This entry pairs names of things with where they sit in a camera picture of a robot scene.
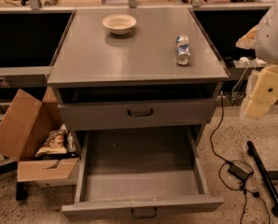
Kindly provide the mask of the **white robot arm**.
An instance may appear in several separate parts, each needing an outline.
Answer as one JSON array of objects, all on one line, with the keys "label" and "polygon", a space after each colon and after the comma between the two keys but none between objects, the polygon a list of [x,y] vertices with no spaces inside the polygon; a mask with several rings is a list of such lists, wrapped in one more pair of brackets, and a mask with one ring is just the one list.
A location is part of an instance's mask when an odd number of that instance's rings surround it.
[{"label": "white robot arm", "polygon": [[235,46],[253,49],[256,57],[267,64],[248,78],[243,115],[250,119],[264,116],[278,101],[278,0]]}]

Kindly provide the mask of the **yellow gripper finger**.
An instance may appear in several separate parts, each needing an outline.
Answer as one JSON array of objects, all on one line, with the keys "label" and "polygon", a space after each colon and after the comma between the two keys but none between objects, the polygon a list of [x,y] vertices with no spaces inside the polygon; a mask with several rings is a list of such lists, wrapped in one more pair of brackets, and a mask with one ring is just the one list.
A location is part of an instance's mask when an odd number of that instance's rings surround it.
[{"label": "yellow gripper finger", "polygon": [[243,114],[250,119],[263,117],[278,101],[278,65],[255,71],[248,80]]},{"label": "yellow gripper finger", "polygon": [[254,26],[245,35],[239,38],[235,46],[239,49],[254,49],[256,47],[256,36],[258,26]]}]

